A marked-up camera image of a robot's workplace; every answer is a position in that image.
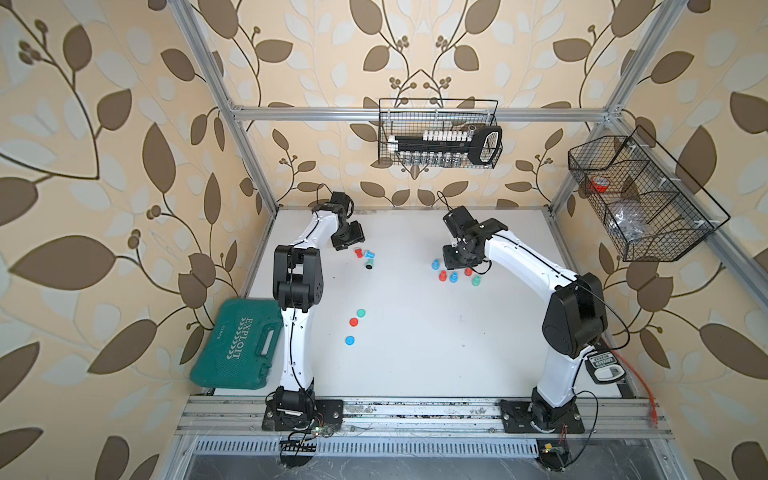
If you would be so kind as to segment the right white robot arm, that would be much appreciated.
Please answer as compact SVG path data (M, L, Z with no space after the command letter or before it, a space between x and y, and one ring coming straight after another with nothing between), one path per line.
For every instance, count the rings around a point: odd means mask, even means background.
M578 371L608 326L603 286L591 273L577 274L527 245L501 221L475 219L456 207L443 216L453 241L442 248L449 270L483 263L521 280L546 304L541 333L547 355L531 396L531 409L552 415L571 405Z

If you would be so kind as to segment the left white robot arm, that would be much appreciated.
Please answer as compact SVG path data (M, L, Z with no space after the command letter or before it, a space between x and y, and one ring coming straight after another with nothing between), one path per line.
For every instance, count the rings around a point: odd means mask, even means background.
M309 341L315 308L324 293L321 249L337 251L365 240L359 221L353 220L354 202L342 192L313 208L310 221L297 239L278 245L273 255L272 293L281 311L284 357L279 389L296 394L314 393Z

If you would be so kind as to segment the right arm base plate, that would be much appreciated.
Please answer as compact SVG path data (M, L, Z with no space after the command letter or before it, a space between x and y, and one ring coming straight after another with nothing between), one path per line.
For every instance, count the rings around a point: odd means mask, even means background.
M543 400L500 400L503 429L508 434L583 434L586 432L576 401L551 407Z

